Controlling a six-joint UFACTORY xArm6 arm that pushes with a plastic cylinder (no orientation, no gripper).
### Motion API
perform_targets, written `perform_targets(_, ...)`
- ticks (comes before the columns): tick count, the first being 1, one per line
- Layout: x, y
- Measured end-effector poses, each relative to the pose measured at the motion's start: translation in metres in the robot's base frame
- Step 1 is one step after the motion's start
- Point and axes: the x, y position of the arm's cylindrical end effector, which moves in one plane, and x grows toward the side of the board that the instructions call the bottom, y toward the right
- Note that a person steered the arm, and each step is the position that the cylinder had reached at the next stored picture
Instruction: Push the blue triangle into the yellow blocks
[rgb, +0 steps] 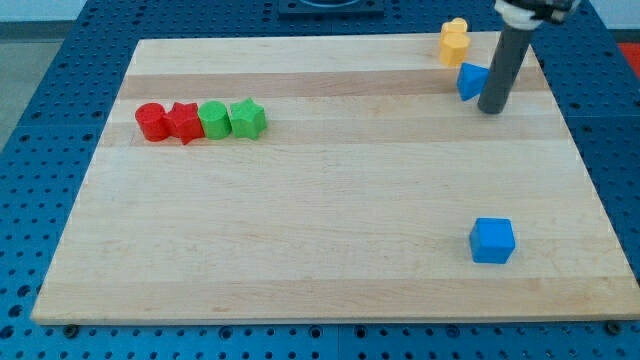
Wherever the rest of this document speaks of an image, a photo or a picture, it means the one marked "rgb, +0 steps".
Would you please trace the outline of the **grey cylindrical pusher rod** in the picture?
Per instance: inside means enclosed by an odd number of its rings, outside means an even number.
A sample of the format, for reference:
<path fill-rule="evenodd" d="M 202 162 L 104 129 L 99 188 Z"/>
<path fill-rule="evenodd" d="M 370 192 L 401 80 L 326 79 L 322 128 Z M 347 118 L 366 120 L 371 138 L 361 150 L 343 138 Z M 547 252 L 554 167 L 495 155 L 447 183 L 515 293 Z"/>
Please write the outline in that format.
<path fill-rule="evenodd" d="M 504 110 L 532 37 L 532 30 L 504 25 L 477 103 L 482 112 L 497 115 Z"/>

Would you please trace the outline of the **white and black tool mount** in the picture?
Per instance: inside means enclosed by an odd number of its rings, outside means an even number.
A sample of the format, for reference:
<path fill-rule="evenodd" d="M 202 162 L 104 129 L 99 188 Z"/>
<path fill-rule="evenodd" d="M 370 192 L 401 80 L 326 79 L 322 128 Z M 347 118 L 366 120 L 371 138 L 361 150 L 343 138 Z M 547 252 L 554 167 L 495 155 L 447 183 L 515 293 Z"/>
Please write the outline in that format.
<path fill-rule="evenodd" d="M 496 0 L 494 9 L 504 22 L 518 30 L 535 30 L 543 22 L 563 24 L 581 0 Z"/>

